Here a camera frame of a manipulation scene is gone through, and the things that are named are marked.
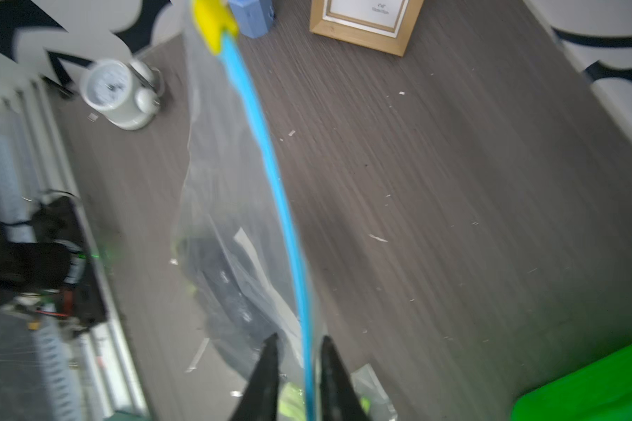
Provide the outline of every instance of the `white label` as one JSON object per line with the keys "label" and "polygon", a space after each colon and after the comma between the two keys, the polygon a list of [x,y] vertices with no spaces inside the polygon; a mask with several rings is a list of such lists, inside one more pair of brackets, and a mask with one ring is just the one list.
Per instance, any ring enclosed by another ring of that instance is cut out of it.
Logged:
{"label": "white label", "polygon": [[391,31],[394,31],[403,0],[330,0],[329,5],[329,14],[393,28]]}

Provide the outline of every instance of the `black fabric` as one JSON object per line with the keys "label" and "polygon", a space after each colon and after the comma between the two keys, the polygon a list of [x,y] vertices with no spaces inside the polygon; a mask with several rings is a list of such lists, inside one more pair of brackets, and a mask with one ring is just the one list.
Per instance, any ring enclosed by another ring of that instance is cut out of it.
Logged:
{"label": "black fabric", "polygon": [[93,271],[91,252],[85,244],[82,229],[77,222],[72,198],[62,196],[38,210],[31,218],[31,226],[35,231],[35,238],[40,243],[66,240],[84,249],[87,258],[84,273],[73,289],[73,314],[78,318],[79,324],[85,327],[92,327],[105,321],[105,305]]}
{"label": "black fabric", "polygon": [[59,243],[9,242],[0,222],[0,306],[22,292],[58,289],[70,261],[70,252]]}

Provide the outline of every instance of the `blue strap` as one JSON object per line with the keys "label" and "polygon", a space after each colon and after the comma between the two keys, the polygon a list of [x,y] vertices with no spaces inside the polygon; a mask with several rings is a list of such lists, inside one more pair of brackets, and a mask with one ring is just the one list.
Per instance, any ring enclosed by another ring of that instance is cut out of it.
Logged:
{"label": "blue strap", "polygon": [[271,192],[276,202],[279,223],[283,231],[283,239],[288,253],[288,263],[292,274],[292,284],[295,289],[297,310],[300,316],[300,326],[302,329],[302,352],[304,354],[304,390],[306,392],[307,419],[315,421],[314,412],[314,383],[313,366],[311,360],[311,309],[309,307],[309,289],[307,288],[307,276],[297,232],[290,217],[288,198],[281,183],[281,174],[278,169],[274,148],[271,146],[271,139],[267,122],[260,101],[255,92],[253,81],[248,73],[248,69],[243,62],[243,58],[236,48],[234,38],[225,34],[222,38],[222,52],[219,55],[220,61],[225,66],[227,77],[232,86],[236,88],[246,111],[249,126],[257,145],[262,153],[265,165],[265,173],[270,182]]}

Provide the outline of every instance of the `yellow object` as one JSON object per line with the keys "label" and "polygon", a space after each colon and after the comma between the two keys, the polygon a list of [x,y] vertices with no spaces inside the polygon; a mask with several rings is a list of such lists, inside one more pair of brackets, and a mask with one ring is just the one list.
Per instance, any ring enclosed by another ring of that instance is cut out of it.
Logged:
{"label": "yellow object", "polygon": [[238,35],[238,26],[232,12],[227,6],[223,6],[220,0],[194,0],[192,17],[213,55],[220,54],[222,34],[225,31],[233,37]]}
{"label": "yellow object", "polygon": [[370,405],[372,405],[372,403],[369,399],[366,397],[361,398],[361,408],[366,415],[370,413]]}
{"label": "yellow object", "polygon": [[288,382],[278,397],[278,412],[292,421],[307,421],[304,391],[295,383]]}

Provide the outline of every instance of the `yellow clip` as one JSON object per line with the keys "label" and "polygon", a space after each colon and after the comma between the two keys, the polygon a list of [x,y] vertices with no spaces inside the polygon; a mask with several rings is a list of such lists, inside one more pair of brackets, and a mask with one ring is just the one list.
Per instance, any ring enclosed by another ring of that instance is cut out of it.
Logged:
{"label": "yellow clip", "polygon": [[232,13],[220,0],[194,0],[192,18],[213,55],[220,54],[222,50],[223,32],[227,31],[233,37],[238,34]]}

